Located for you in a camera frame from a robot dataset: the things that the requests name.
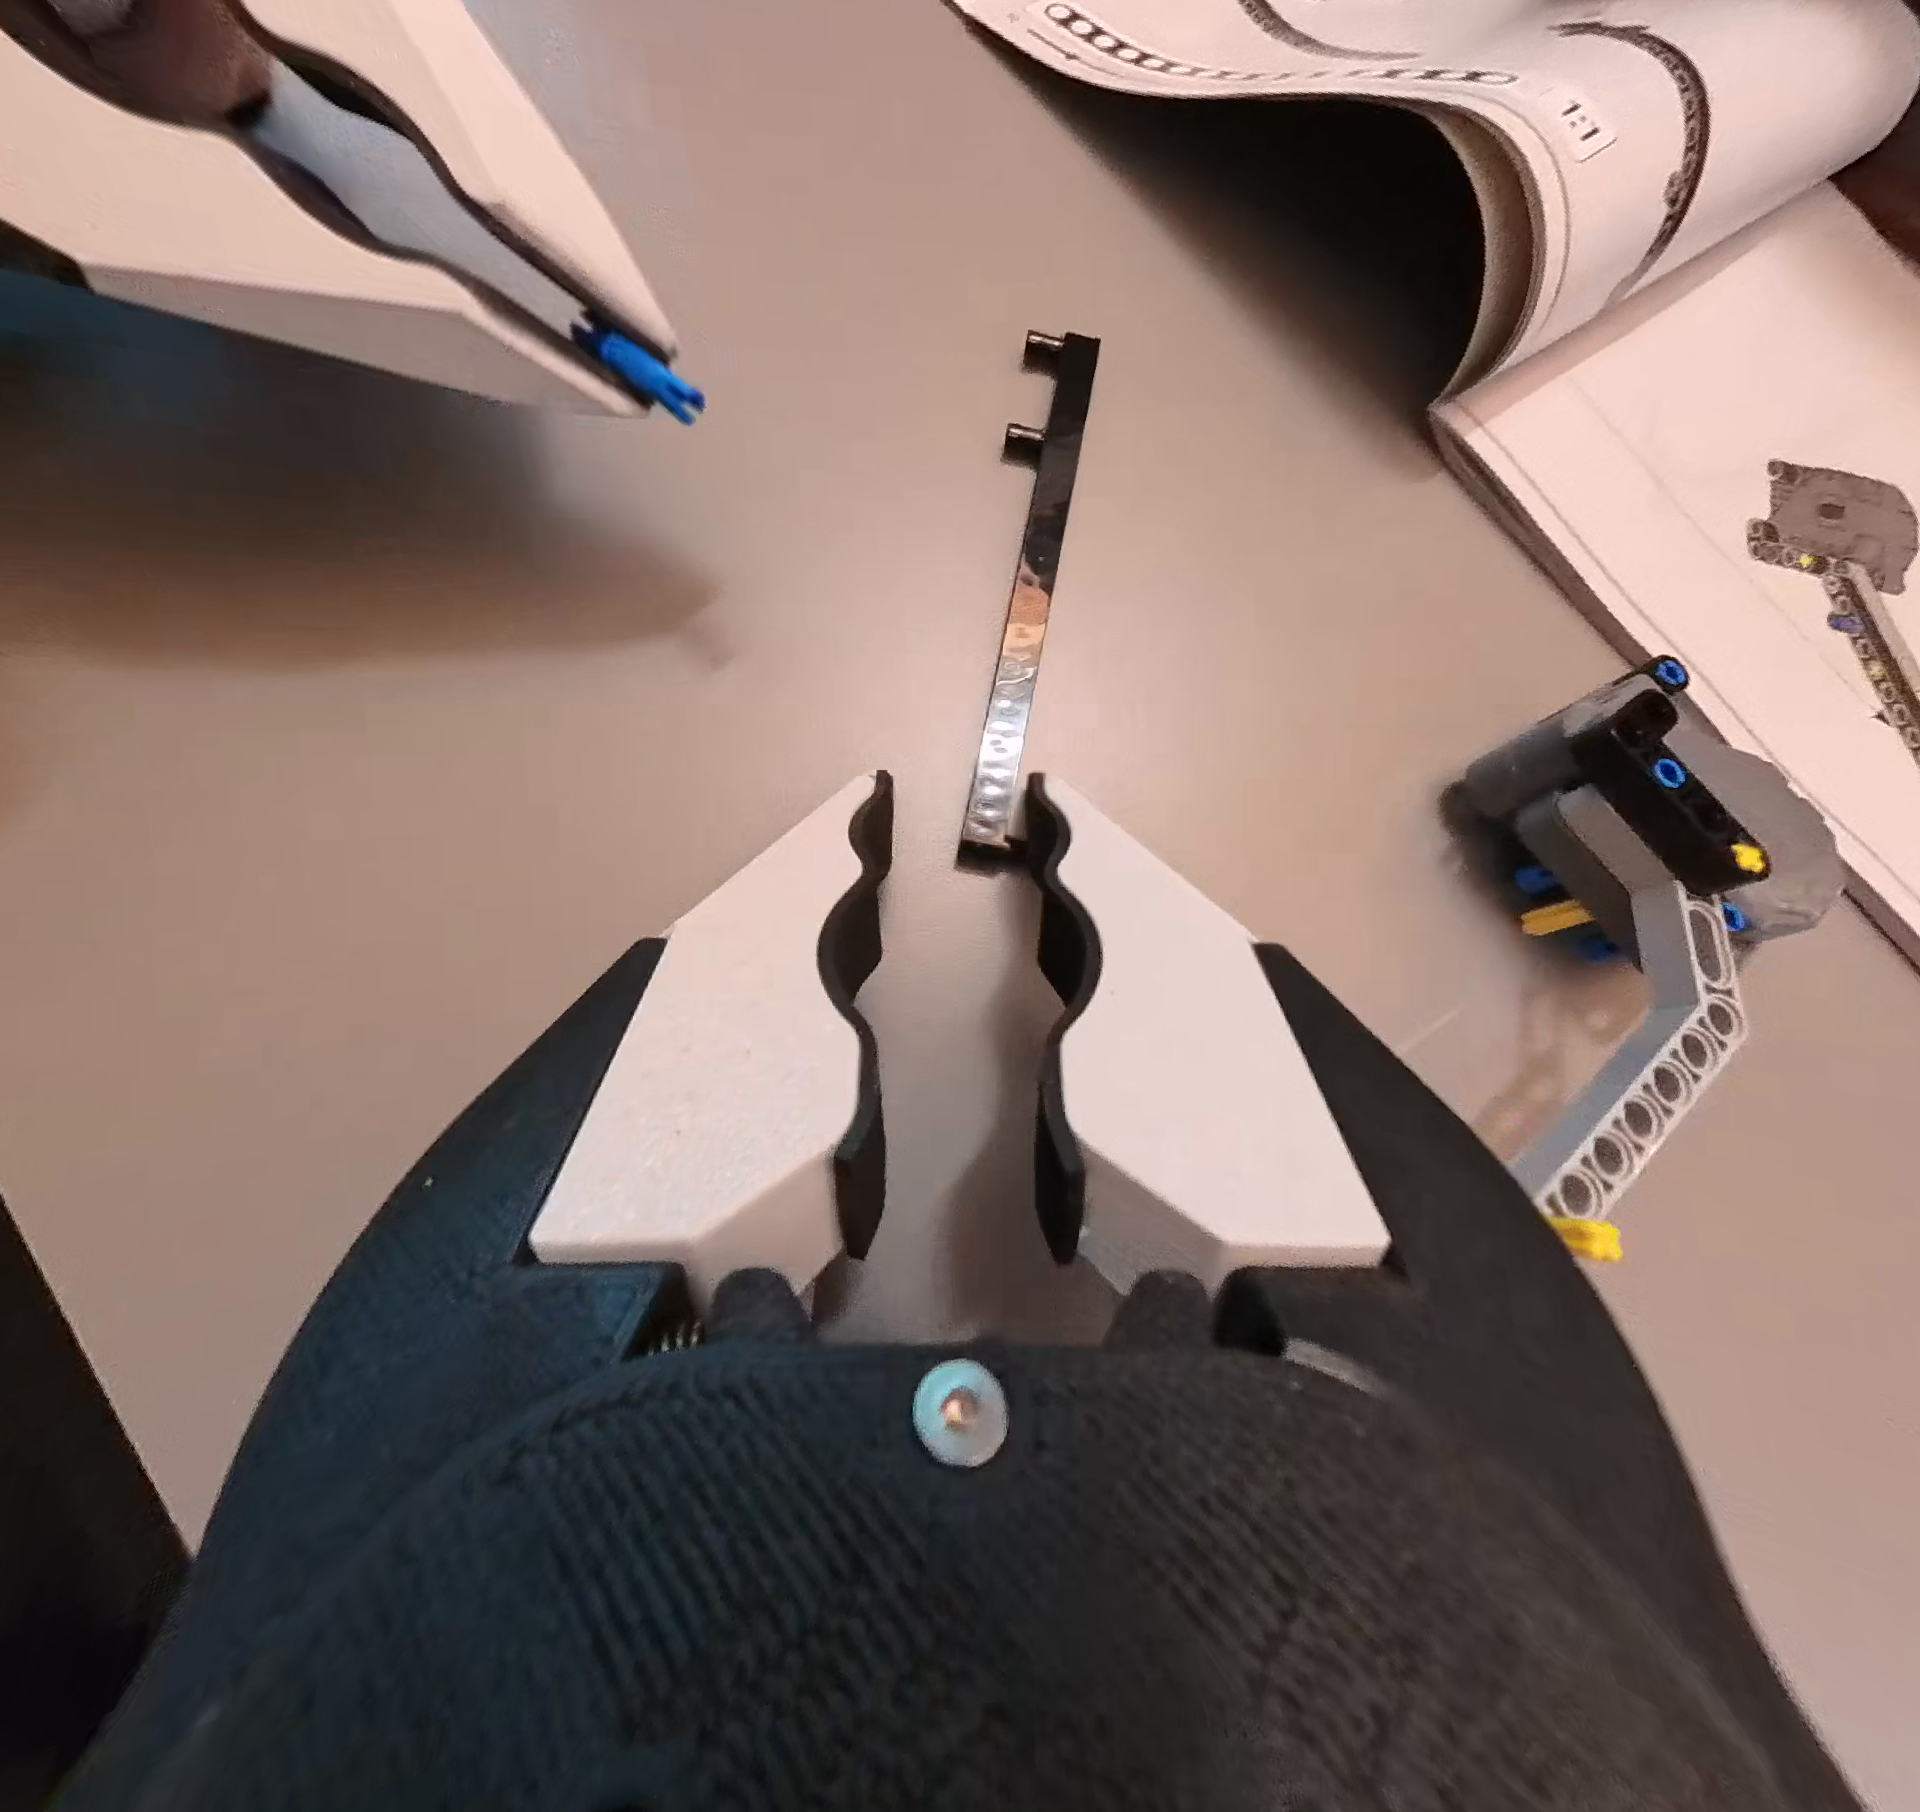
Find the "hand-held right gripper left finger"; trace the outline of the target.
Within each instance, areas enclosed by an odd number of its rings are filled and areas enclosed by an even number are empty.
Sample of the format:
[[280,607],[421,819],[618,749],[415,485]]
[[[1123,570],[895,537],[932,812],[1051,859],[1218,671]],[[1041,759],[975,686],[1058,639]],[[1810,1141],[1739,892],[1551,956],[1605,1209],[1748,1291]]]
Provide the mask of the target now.
[[877,1033],[895,781],[853,777],[659,941],[532,1226],[545,1265],[736,1271],[795,1294],[862,1264],[885,1206]]

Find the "white instruction booklet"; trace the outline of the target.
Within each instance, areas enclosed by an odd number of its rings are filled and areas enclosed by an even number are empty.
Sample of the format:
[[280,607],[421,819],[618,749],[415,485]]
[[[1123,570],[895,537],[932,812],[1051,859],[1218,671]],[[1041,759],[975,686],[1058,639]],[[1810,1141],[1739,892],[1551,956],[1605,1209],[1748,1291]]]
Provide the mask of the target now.
[[1426,120],[1481,248],[1442,455],[1597,624],[1691,665],[1915,958],[1915,12],[943,3],[1117,96]]

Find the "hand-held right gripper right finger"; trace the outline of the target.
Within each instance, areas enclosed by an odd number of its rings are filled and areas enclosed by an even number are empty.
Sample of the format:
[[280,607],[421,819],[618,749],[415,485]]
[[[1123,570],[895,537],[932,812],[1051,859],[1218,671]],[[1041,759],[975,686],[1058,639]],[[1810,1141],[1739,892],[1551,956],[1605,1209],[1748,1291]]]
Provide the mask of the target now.
[[1233,912],[1066,778],[1025,794],[1038,966],[1034,1209],[1114,1300],[1171,1282],[1212,1317],[1243,1274],[1372,1291],[1389,1232]]

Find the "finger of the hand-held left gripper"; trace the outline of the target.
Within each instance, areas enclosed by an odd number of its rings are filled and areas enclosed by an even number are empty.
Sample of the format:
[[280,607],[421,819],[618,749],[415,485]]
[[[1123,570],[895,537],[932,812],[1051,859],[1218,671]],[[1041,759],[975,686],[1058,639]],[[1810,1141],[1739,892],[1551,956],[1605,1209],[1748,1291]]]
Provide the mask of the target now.
[[276,56],[405,136],[495,240],[659,360],[679,339],[607,206],[463,0],[232,0]]
[[659,402],[447,266],[350,239],[223,132],[146,120],[3,37],[3,232],[84,289],[518,408]]

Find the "long black toy beam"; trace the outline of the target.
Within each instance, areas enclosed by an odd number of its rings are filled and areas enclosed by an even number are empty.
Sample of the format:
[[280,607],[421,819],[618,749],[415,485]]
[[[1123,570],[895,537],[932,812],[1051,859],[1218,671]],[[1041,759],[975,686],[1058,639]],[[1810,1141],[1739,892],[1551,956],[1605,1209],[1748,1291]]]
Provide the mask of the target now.
[[1020,855],[1020,767],[1044,665],[1044,643],[1092,408],[1100,339],[1029,329],[1020,368],[1051,381],[1041,426],[1011,421],[1001,462],[1031,473],[1020,551],[995,652],[995,673],[955,843],[960,865]]

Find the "person's black sweatshirt torso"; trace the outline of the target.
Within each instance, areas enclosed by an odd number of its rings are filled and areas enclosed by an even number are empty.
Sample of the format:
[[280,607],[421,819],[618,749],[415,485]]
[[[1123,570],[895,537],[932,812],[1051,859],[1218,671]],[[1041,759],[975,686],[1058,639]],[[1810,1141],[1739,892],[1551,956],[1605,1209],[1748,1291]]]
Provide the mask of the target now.
[[13,1212],[1,1212],[1,1805],[58,1798],[187,1568]]

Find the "grey toy brick assembly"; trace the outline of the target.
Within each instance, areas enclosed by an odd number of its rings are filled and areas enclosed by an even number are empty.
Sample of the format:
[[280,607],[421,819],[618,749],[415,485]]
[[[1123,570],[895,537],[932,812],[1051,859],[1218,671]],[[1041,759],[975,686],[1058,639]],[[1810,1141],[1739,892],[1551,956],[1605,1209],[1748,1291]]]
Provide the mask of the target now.
[[1620,1264],[1620,1198],[1747,1039],[1741,958],[1837,907],[1834,832],[1695,710],[1670,652],[1484,751],[1450,798],[1500,847],[1525,936],[1644,981],[1639,1026],[1511,1169],[1572,1255]]

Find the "blue toy pin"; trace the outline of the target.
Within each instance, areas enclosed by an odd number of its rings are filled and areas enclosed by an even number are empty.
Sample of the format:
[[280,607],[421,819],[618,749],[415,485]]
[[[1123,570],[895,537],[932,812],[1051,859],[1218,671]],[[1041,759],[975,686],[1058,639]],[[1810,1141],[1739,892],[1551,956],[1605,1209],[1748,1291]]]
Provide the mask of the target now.
[[571,327],[573,343],[621,385],[640,408],[663,409],[693,426],[708,409],[708,394],[688,385],[665,360],[640,341],[594,320]]

